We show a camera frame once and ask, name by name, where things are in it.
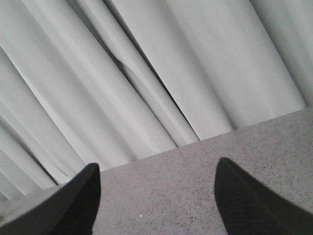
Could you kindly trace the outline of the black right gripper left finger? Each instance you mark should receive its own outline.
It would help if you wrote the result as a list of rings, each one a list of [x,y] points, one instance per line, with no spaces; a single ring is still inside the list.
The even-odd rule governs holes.
[[[100,170],[85,166],[68,183],[0,205],[2,235],[90,235],[101,195]]]

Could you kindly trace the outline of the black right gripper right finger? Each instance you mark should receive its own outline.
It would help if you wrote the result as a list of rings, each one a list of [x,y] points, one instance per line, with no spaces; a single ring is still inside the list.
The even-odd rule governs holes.
[[[214,196],[229,235],[311,235],[312,213],[281,197],[229,158],[220,158]]]

